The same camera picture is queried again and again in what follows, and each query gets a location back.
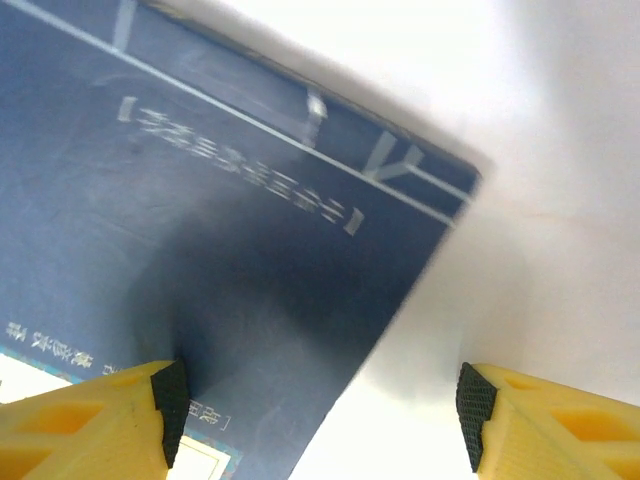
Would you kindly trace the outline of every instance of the book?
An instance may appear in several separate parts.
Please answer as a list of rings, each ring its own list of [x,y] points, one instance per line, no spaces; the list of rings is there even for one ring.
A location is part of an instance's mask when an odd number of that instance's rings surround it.
[[[0,4],[0,353],[181,356],[215,478],[285,479],[480,175],[195,23]]]

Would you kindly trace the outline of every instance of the book cover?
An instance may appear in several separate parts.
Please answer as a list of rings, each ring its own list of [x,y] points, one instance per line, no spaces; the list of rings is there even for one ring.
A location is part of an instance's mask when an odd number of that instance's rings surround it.
[[[0,353],[182,355],[215,478],[287,478],[478,171],[137,2],[6,0],[0,33]]]

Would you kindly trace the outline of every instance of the white line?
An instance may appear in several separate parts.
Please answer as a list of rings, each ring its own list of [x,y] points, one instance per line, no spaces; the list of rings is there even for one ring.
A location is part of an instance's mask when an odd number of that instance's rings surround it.
[[[322,101],[320,94],[311,88],[307,89],[307,109],[309,110],[309,116],[302,135],[302,143],[314,148],[320,132],[320,125],[327,118],[327,106]]]
[[[402,159],[402,163],[407,166],[413,165],[414,167],[417,167],[423,158],[424,153],[422,153],[422,150],[420,150],[415,145],[411,145],[409,147],[409,150],[407,151],[407,154]]]
[[[407,169],[407,165],[403,162],[392,163],[391,165],[387,165],[386,167],[382,167],[379,170],[374,170],[371,172],[372,178],[382,182],[384,180],[389,180],[390,178],[396,178],[401,175],[406,175],[409,172]]]
[[[354,208],[351,220],[349,220],[349,223],[344,227],[345,232],[353,237],[358,231],[358,228],[360,228],[362,220],[364,220],[364,214],[357,208]]]
[[[136,103],[136,97],[124,97],[122,99],[122,103],[120,104],[120,109],[118,110],[118,120],[121,122],[130,122],[131,121],[131,110],[133,109],[133,104]]]
[[[391,135],[386,130],[382,132],[382,135],[380,135],[380,138],[376,142],[376,146],[373,147],[371,155],[369,155],[369,159],[367,160],[367,164],[362,171],[367,176],[375,175],[378,168],[380,168],[380,166],[389,156],[389,153],[391,153],[391,149],[395,144],[396,137]]]
[[[65,33],[68,33],[69,35],[82,40],[86,43],[88,43],[89,45],[92,45],[108,54],[113,55],[114,57],[128,63],[129,65],[133,65],[137,68],[139,68],[140,70],[147,72],[151,75],[153,75],[156,78],[159,78],[161,80],[164,80],[165,82],[178,87],[179,89],[190,93],[191,95],[193,95],[194,97],[200,98],[201,100],[204,100],[205,102],[209,103],[210,105],[213,105],[215,107],[218,107],[220,110],[223,110],[241,120],[244,120],[245,122],[253,125],[254,127],[259,128],[260,130],[267,132],[271,135],[273,135],[276,138],[279,138],[280,140],[282,140],[285,143],[288,143],[290,145],[293,145],[294,147],[299,148],[300,150],[302,150],[305,153],[308,153],[310,155],[313,155],[314,157],[323,160],[324,162],[328,163],[329,165],[333,165],[334,167],[338,168],[339,170],[342,170],[343,172],[348,173],[349,175],[356,177],[360,180],[362,180],[365,183],[368,183],[369,185],[371,185],[374,188],[377,188],[378,190],[385,192],[386,194],[396,198],[397,200],[400,200],[401,202],[406,203],[407,205],[412,206],[413,208],[415,208],[416,210],[419,210],[431,217],[433,217],[434,219],[438,220],[439,222],[449,226],[449,227],[454,227],[454,221],[452,218],[450,218],[449,216],[445,215],[442,212],[437,211],[436,209],[429,207],[428,205],[424,205],[420,202],[418,202],[417,200],[414,200],[413,198],[400,193],[386,185],[383,185],[379,182],[376,182],[375,180],[363,175],[362,173],[358,172],[357,170],[354,170],[350,167],[347,167],[346,165],[343,165],[342,163],[338,162],[337,160],[334,160],[331,157],[328,157],[327,155],[320,153],[316,150],[313,150],[310,147],[307,147],[306,145],[301,144],[300,142],[297,142],[296,140],[293,140],[292,138],[278,132],[277,130],[274,130],[271,127],[268,127],[267,125],[264,125],[260,122],[258,122],[257,120],[249,117],[248,115],[245,115],[242,112],[239,112],[237,110],[235,110],[234,108],[216,100],[215,98],[212,98],[208,95],[205,95],[204,93],[202,93],[199,90],[196,90],[193,87],[190,87],[189,85],[186,85],[184,83],[182,83],[179,80],[176,80],[175,78],[167,75],[166,73],[161,72],[160,70],[158,70],[157,68],[152,67],[151,65],[141,62],[140,60],[138,60],[137,58],[134,58],[130,55],[127,55],[124,52],[121,52],[119,50],[116,50],[113,46],[109,45],[108,43],[94,37],[93,35],[90,35],[86,32],[84,32],[83,30],[80,30],[79,28],[74,27],[73,25],[65,22],[64,20],[56,17],[55,15],[52,15],[51,13],[47,12],[46,10],[43,10],[40,7],[37,7],[35,5],[32,5],[31,3],[27,2],[26,0],[2,0],[4,3],[11,5],[12,7],[31,15],[32,17],[38,18],[39,20],[42,20],[43,22],[51,25],[52,27],[57,28],[58,30],[61,30]]]
[[[136,0],[120,0],[116,24],[113,28],[113,46],[121,52],[126,51],[127,45],[129,45],[133,16],[136,13],[137,6],[138,2]]]
[[[444,190],[445,192],[450,193],[451,195],[459,198],[460,200],[463,200],[465,202],[471,201],[471,197],[467,193],[463,192],[459,188],[449,185],[446,182],[443,182],[439,178],[434,177],[430,173],[427,173],[424,170],[419,169],[415,165],[407,165],[407,170],[413,173],[416,177],[419,177],[422,180],[429,182],[430,184],[435,185],[436,187],[439,187],[441,190]]]

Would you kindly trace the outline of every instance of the black rubber pad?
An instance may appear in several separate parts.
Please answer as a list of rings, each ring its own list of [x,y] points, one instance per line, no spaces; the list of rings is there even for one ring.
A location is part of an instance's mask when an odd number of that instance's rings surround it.
[[[471,365],[462,364],[456,389],[456,408],[474,473],[478,471],[484,451],[482,425],[491,418],[497,393],[498,390]]]
[[[184,362],[177,360],[154,373],[151,376],[151,389],[156,410],[162,413],[164,458],[167,466],[172,468],[189,414],[189,390]]]

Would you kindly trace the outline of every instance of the white background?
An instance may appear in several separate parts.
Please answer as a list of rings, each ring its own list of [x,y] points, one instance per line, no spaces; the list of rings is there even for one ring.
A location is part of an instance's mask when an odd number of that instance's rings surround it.
[[[493,162],[293,479],[473,478],[463,360],[640,404],[637,1],[172,2],[245,42],[238,24],[265,27],[283,63],[346,72]]]

